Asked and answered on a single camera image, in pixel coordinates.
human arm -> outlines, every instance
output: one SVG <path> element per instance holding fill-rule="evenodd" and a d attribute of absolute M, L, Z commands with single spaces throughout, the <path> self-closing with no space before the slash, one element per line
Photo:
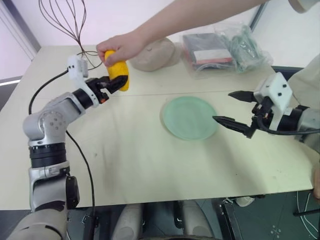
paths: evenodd
<path fill-rule="evenodd" d="M 146 45 L 168 35 L 213 24 L 244 12 L 267 0 L 175 0 L 134 31 L 97 45 L 101 61 L 106 50 L 115 50 L 106 66 L 136 56 Z"/>

wooden table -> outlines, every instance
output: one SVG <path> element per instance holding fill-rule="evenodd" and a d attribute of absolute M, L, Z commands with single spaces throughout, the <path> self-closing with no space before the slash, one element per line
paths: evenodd
<path fill-rule="evenodd" d="M 0 112 L 1 210 L 29 208 L 28 139 L 22 123 L 33 93 L 63 72 L 76 46 L 43 47 Z M 161 122 L 161 109 L 180 96 L 196 96 L 219 115 L 249 124 L 253 103 L 228 96 L 253 90 L 273 73 L 269 66 L 236 74 L 212 71 L 194 79 L 183 62 L 155 72 L 129 66 L 130 88 L 110 95 L 108 102 L 72 123 L 68 130 L 79 142 L 91 167 L 96 205 L 248 196 L 311 189 L 312 168 L 319 155 L 291 136 L 257 131 L 252 139 L 219 126 L 206 140 L 185 141 L 170 134 Z M 104 66 L 90 77 L 107 75 Z M 64 92 L 76 90 L 65 75 L 37 97 L 33 112 Z M 85 163 L 67 138 L 67 159 L 77 177 L 79 207 L 91 205 Z"/>

green plate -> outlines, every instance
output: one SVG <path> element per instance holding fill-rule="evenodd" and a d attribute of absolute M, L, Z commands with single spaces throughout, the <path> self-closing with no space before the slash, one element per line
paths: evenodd
<path fill-rule="evenodd" d="M 214 134 L 218 123 L 212 116 L 216 115 L 209 103 L 194 96 L 175 98 L 162 112 L 164 125 L 184 140 L 202 140 Z"/>

clear plastic bag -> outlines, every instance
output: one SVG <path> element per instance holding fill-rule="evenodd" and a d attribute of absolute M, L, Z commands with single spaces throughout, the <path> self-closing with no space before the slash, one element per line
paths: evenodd
<path fill-rule="evenodd" d="M 203 69 L 233 69 L 234 61 L 217 34 L 195 33 L 182 36 L 185 59 L 198 72 Z"/>
<path fill-rule="evenodd" d="M 218 24 L 214 29 L 232 55 L 234 67 L 238 73 L 263 64 L 272 64 L 271 56 L 260 49 L 247 25 Z"/>

black cable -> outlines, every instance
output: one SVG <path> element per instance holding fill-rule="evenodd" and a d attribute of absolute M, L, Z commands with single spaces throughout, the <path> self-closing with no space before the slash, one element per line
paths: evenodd
<path fill-rule="evenodd" d="M 264 125 L 262 116 L 258 116 L 256 121 L 261 130 L 274 135 L 292 136 L 292 135 L 307 135 L 307 134 L 320 133 L 320 129 L 313 129 L 313 130 L 306 130 L 306 131 L 275 131 L 275 130 L 270 130 Z"/>
<path fill-rule="evenodd" d="M 91 197 L 92 197 L 92 212 L 93 214 L 95 214 L 96 212 L 96 201 L 95 201 L 95 189 L 94 189 L 94 181 L 93 181 L 93 178 L 92 178 L 92 174 L 91 174 L 91 170 L 90 170 L 90 166 L 89 166 L 89 163 L 86 159 L 86 156 L 84 155 L 81 147 L 79 146 L 79 144 L 77 143 L 77 141 L 71 136 L 71 134 L 67 131 L 65 131 L 65 133 L 68 135 L 68 137 L 72 140 L 72 142 L 76 145 L 76 147 L 78 148 L 84 162 L 85 162 L 85 165 L 86 165 L 86 168 L 88 170 L 88 173 L 89 173 L 89 178 L 90 178 L 90 185 L 91 185 Z"/>
<path fill-rule="evenodd" d="M 81 4 L 83 7 L 83 14 L 82 14 L 82 19 L 81 19 L 81 25 L 79 27 L 79 24 L 77 23 L 77 15 L 76 15 L 76 7 L 75 7 L 75 3 L 74 0 L 71 0 L 71 4 L 69 3 L 68 0 L 65 0 L 66 4 L 67 4 L 67 9 L 69 10 L 69 12 L 71 13 L 72 19 L 73 19 L 73 25 L 74 25 L 74 29 L 71 27 L 72 24 L 69 24 L 69 22 L 67 21 L 67 18 L 64 14 L 64 12 L 62 11 L 62 8 L 59 6 L 59 3 L 57 0 L 55 0 L 55 5 L 56 5 L 56 9 L 58 9 L 58 13 L 60 13 L 60 15 L 62 16 L 63 20 L 66 23 L 66 26 L 64 26 L 61 21 L 58 18 L 58 14 L 55 13 L 55 8 L 51 2 L 52 0 L 48 0 L 48 10 L 45 7 L 43 0 L 38 0 L 38 6 L 40 9 L 40 12 L 42 14 L 42 16 L 44 17 L 44 19 L 50 24 L 52 25 L 54 28 L 58 29 L 59 31 L 61 31 L 62 33 L 66 34 L 67 36 L 69 36 L 70 38 L 72 38 L 73 40 L 76 41 L 76 43 L 79 45 L 80 49 L 81 49 L 81 57 L 85 57 L 87 59 L 87 61 L 89 62 L 89 64 L 92 66 L 92 68 L 89 68 L 88 70 L 93 70 L 98 68 L 102 62 L 98 65 L 94 65 L 92 63 L 92 61 L 90 60 L 89 56 L 97 56 L 97 55 L 93 55 L 93 54 L 89 54 L 89 52 L 94 52 L 97 53 L 96 51 L 85 51 L 82 42 L 81 42 L 81 32 L 83 30 L 83 27 L 85 25 L 86 19 L 87 19 L 87 8 L 86 8 L 86 4 L 84 0 L 81 0 Z"/>
<path fill-rule="evenodd" d="M 49 83 L 52 83 L 54 80 L 62 77 L 63 75 L 65 75 L 68 72 L 68 69 L 65 70 L 64 72 L 60 73 L 57 76 L 54 76 L 53 78 L 51 78 L 49 81 L 45 82 L 41 87 L 38 88 L 38 90 L 33 94 L 30 103 L 29 103 L 29 108 L 28 108 L 28 114 L 30 115 L 32 113 L 32 105 L 34 104 L 35 98 L 36 96 L 40 93 L 40 91 L 42 89 L 44 89 L 45 86 L 47 86 Z"/>

